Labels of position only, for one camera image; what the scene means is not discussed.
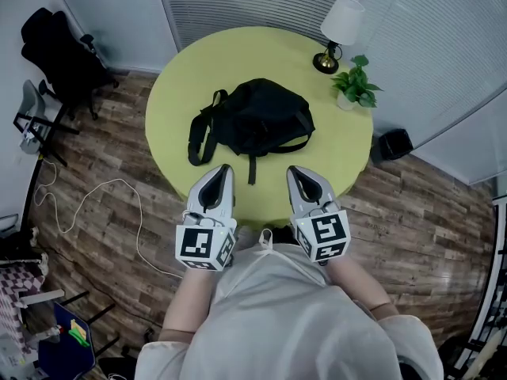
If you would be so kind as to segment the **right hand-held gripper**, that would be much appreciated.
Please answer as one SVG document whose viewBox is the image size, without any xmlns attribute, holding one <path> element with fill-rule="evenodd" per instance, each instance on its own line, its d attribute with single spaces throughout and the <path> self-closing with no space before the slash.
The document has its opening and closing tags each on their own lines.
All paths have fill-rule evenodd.
<svg viewBox="0 0 507 380">
<path fill-rule="evenodd" d="M 287 170 L 289 202 L 295 214 L 326 207 L 336 199 L 330 182 L 310 169 L 291 165 Z M 324 263 L 345 255 L 350 243 L 345 210 L 291 217 L 294 236 L 311 262 Z"/>
</svg>

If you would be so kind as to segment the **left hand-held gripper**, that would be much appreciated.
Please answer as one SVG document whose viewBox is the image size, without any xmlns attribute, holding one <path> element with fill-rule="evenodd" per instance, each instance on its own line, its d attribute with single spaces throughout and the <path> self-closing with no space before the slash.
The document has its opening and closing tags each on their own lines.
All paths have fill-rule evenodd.
<svg viewBox="0 0 507 380">
<path fill-rule="evenodd" d="M 191 187 L 188 211 L 176 229 L 175 258 L 190 269 L 222 271 L 231 266 L 237 222 L 218 217 L 231 217 L 233 208 L 234 171 L 223 164 L 205 173 Z M 213 217 L 201 215 L 205 212 Z"/>
</svg>

